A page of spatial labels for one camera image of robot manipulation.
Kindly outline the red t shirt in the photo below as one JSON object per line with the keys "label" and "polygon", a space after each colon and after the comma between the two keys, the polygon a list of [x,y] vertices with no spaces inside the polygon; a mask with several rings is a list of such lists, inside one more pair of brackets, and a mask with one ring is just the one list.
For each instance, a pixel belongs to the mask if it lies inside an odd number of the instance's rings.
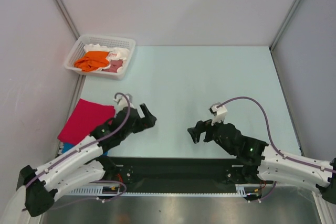
{"label": "red t shirt", "polygon": [[102,105],[79,99],[57,139],[63,143],[77,145],[97,126],[114,116],[115,108],[112,105]]}

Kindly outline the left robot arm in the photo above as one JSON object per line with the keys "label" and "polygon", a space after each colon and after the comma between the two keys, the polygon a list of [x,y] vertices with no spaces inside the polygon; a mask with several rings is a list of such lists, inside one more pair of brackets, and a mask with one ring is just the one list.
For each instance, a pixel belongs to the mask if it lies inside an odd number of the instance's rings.
{"label": "left robot arm", "polygon": [[96,126],[77,145],[37,168],[25,166],[19,172],[17,188],[25,187],[24,210],[32,217],[47,212],[65,193],[102,179],[115,178],[114,163],[105,153],[120,145],[130,134],[155,126],[157,118],[145,104],[140,117],[132,103],[124,103],[119,112]]}

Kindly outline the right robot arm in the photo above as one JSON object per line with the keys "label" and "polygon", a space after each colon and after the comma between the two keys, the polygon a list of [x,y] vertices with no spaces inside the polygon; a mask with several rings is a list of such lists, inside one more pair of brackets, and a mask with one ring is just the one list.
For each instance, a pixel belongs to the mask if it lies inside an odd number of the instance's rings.
{"label": "right robot arm", "polygon": [[244,168],[243,179],[257,179],[294,185],[319,193],[325,201],[335,204],[335,163],[321,161],[287,152],[276,151],[270,144],[241,134],[231,123],[198,121],[188,128],[194,143],[214,141],[229,155],[235,156]]}

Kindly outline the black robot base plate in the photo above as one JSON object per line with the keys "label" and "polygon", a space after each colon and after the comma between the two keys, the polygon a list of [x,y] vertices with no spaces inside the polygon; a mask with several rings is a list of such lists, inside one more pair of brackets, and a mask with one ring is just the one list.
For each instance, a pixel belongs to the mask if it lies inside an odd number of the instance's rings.
{"label": "black robot base plate", "polygon": [[260,184],[262,180],[246,179],[243,164],[232,158],[144,158],[109,157],[95,159],[102,163],[104,180],[123,182],[127,185],[143,184],[201,184],[223,185]]}

